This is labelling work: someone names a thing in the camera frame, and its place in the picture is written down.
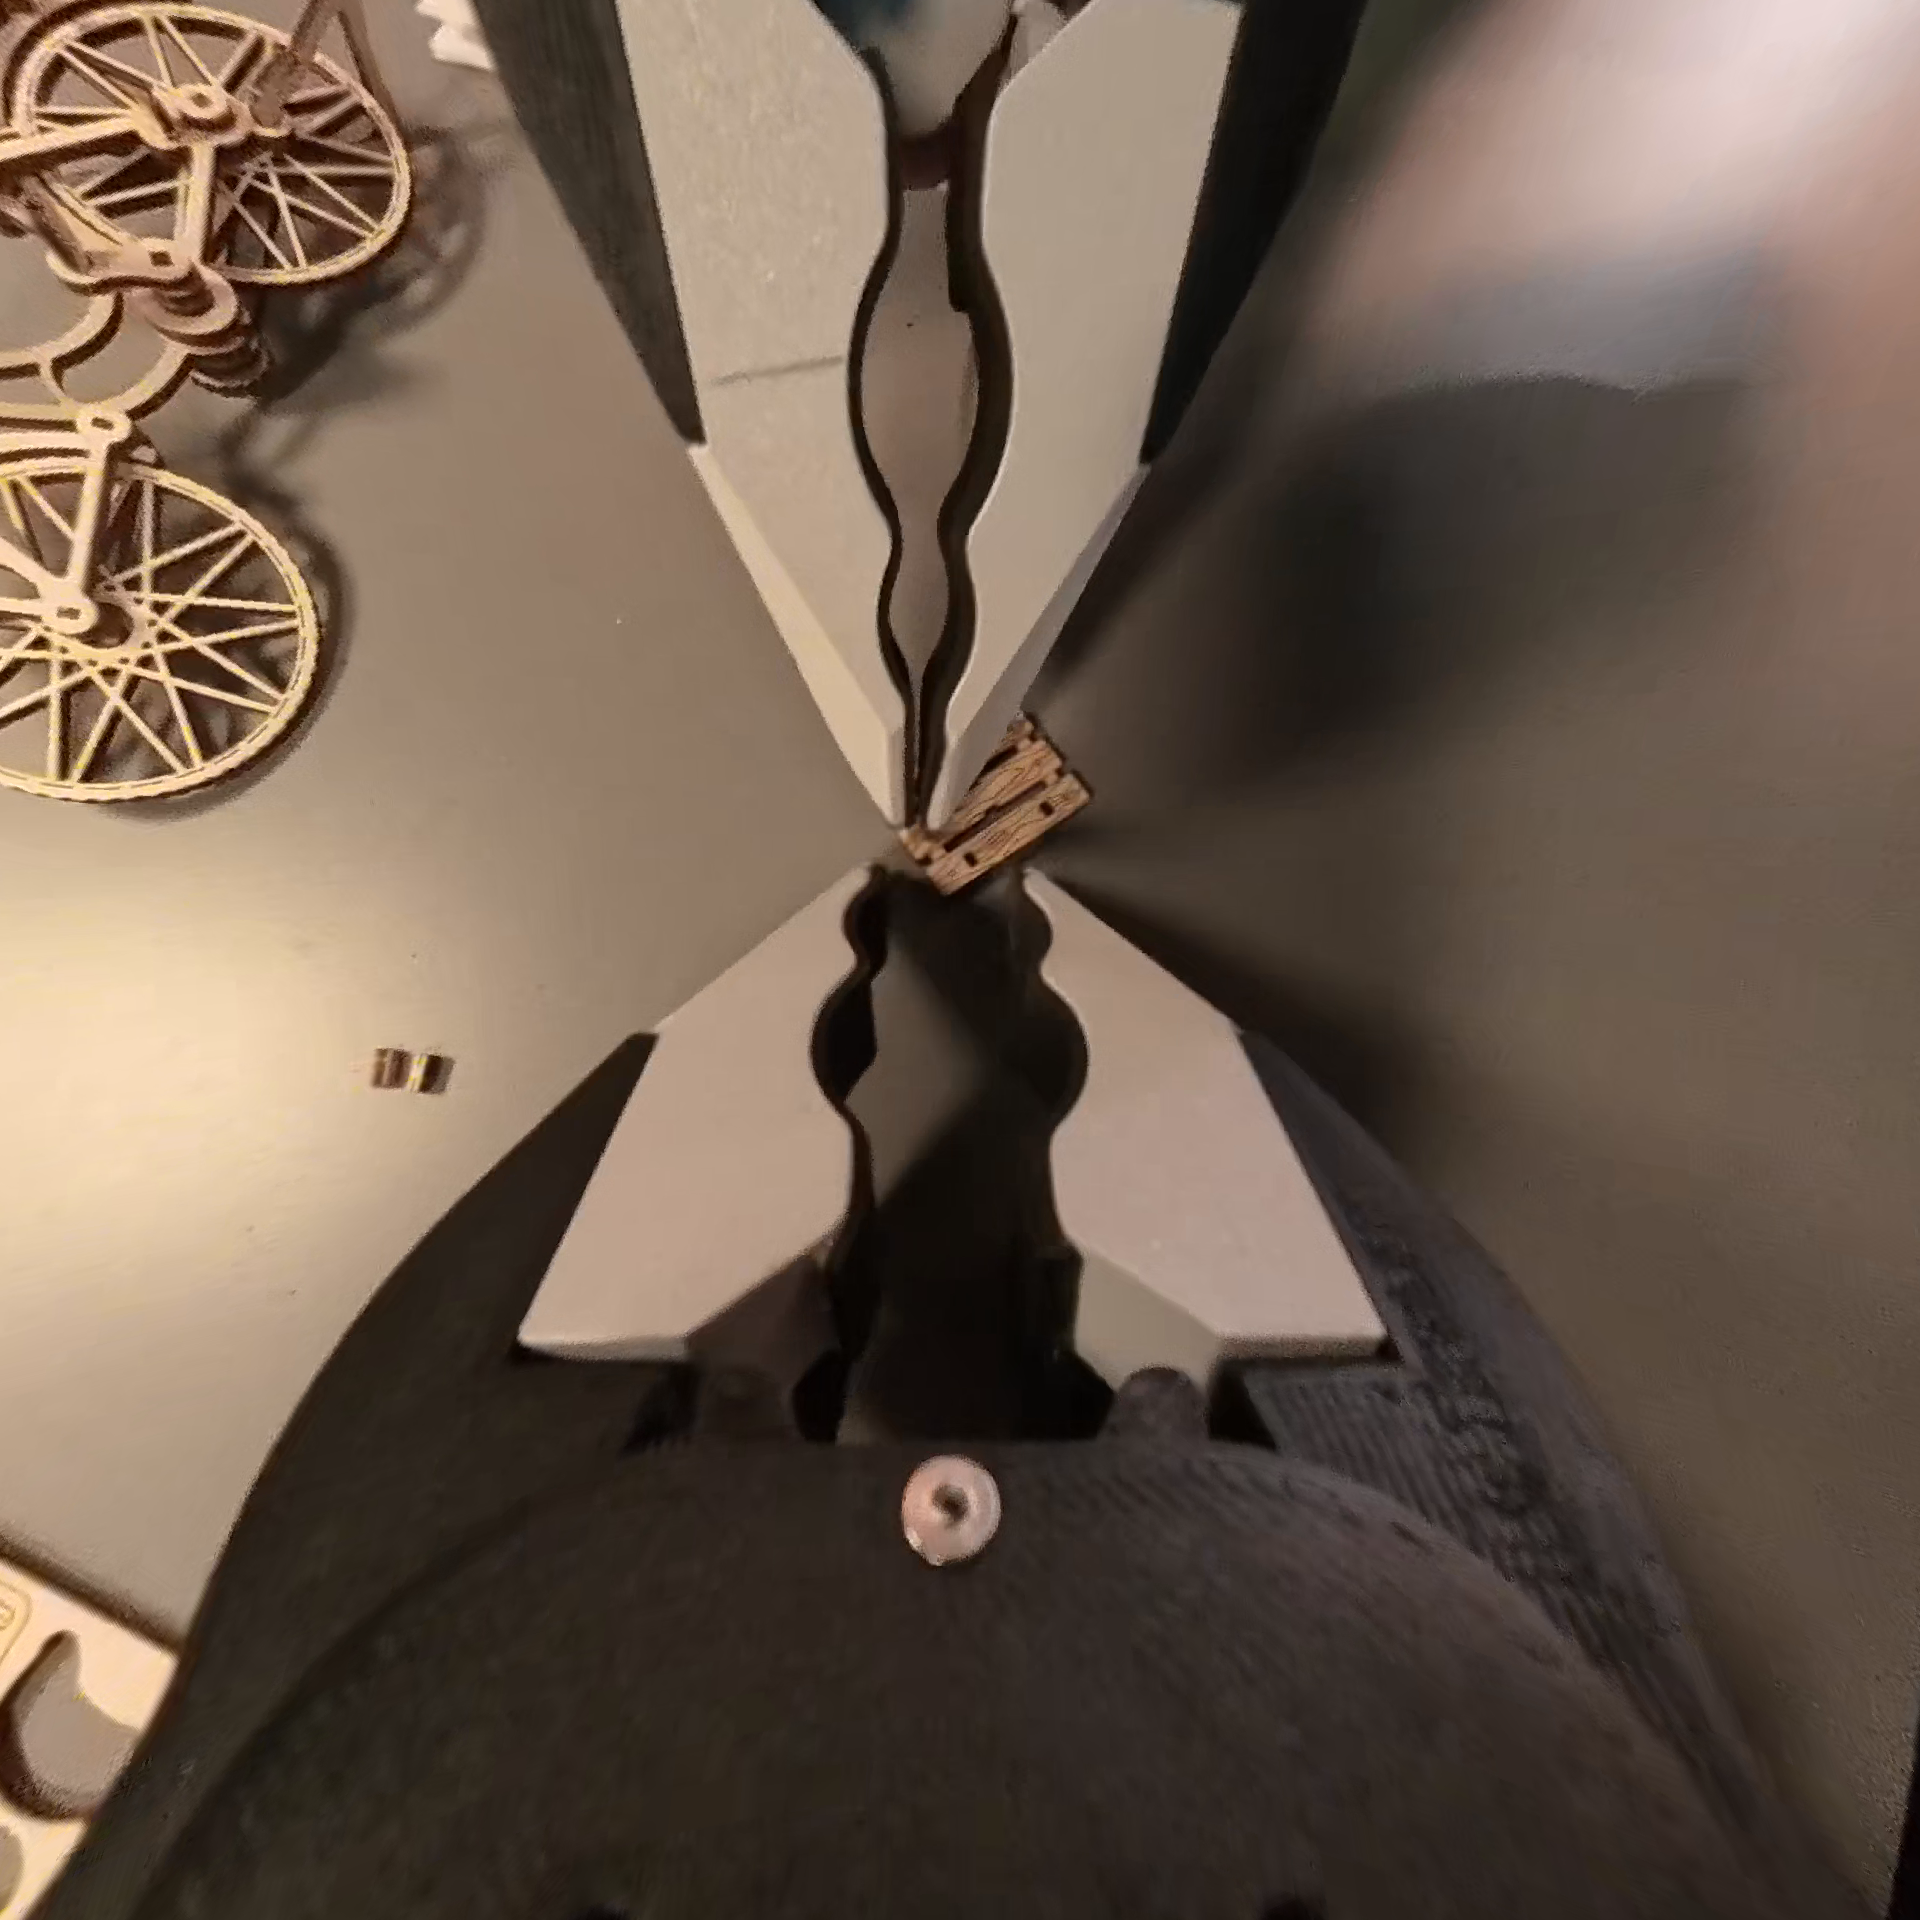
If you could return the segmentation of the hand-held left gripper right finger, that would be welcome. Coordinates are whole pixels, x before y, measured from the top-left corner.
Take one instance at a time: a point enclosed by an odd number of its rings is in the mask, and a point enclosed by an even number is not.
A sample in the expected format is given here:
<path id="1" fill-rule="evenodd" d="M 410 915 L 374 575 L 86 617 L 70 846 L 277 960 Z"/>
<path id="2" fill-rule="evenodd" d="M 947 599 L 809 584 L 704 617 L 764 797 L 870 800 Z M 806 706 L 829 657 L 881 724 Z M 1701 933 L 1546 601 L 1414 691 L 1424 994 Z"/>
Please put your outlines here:
<path id="1" fill-rule="evenodd" d="M 1378 1354 L 1386 1323 L 1240 1027 L 1053 878 L 1037 976 L 1086 1067 L 1053 1136 L 1073 1352 L 1104 1379 Z"/>

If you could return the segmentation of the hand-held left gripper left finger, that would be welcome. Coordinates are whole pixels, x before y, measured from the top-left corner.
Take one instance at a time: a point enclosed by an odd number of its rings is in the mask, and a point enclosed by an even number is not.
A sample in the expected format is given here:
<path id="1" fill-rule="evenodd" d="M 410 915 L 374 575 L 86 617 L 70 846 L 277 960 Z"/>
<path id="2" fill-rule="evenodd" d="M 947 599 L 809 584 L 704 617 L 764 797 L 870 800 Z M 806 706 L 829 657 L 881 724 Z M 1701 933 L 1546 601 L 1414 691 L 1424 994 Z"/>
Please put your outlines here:
<path id="1" fill-rule="evenodd" d="M 819 1360 L 870 1203 L 885 873 L 849 870 L 661 1023 L 518 1323 L 562 1360 Z"/>

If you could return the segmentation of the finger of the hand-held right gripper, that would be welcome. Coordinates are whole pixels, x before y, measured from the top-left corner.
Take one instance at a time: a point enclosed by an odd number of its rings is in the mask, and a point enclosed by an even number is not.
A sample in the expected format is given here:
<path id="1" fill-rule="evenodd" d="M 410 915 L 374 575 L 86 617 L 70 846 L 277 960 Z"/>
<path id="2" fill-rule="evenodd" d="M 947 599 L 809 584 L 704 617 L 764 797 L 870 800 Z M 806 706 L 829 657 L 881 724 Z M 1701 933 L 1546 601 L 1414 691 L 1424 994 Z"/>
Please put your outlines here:
<path id="1" fill-rule="evenodd" d="M 854 419 L 890 243 L 885 101 L 813 3 L 622 3 L 700 426 L 689 460 L 837 748 L 909 817 L 898 557 Z"/>
<path id="2" fill-rule="evenodd" d="M 925 823 L 943 829 L 1009 731 L 1142 483 L 1240 3 L 1086 3 L 986 113 L 974 237 L 999 323 L 980 396 L 991 481 L 963 509 L 963 658 Z"/>

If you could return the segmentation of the small wooden crate part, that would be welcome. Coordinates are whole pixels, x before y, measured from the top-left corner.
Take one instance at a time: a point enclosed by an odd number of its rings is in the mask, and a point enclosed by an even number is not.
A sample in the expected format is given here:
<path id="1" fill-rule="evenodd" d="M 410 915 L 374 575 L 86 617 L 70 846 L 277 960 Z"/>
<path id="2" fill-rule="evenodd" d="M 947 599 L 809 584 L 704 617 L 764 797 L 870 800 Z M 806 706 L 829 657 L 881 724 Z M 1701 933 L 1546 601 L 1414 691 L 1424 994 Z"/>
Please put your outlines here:
<path id="1" fill-rule="evenodd" d="M 898 846 L 947 898 L 1024 858 L 1053 829 L 1091 806 L 1091 783 L 1044 728 L 1020 711 L 943 829 L 898 829 Z"/>

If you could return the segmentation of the wooden bicycle model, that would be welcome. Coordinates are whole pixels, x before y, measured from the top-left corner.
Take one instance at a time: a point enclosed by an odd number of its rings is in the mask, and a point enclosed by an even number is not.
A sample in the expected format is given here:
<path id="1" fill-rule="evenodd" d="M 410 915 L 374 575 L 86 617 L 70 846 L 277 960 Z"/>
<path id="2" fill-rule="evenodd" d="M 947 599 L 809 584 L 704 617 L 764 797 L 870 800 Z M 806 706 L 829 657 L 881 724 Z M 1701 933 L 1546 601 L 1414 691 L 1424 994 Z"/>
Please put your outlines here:
<path id="1" fill-rule="evenodd" d="M 254 398 L 258 304 L 382 261 L 410 149 L 364 3 L 4 3 L 4 237 L 78 304 L 4 350 L 4 788 L 175 804 L 300 723 L 322 609 L 150 414 Z"/>

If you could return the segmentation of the narrow wooden parts sheet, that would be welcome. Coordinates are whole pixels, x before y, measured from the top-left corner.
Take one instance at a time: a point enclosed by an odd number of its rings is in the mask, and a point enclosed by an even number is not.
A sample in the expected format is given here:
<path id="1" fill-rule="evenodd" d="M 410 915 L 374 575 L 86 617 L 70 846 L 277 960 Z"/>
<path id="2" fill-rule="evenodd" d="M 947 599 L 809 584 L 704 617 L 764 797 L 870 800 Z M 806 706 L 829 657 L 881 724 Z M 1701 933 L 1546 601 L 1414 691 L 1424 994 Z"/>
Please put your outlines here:
<path id="1" fill-rule="evenodd" d="M 174 1650 L 4 1562 L 4 1918 L 58 1879 L 174 1675 Z"/>

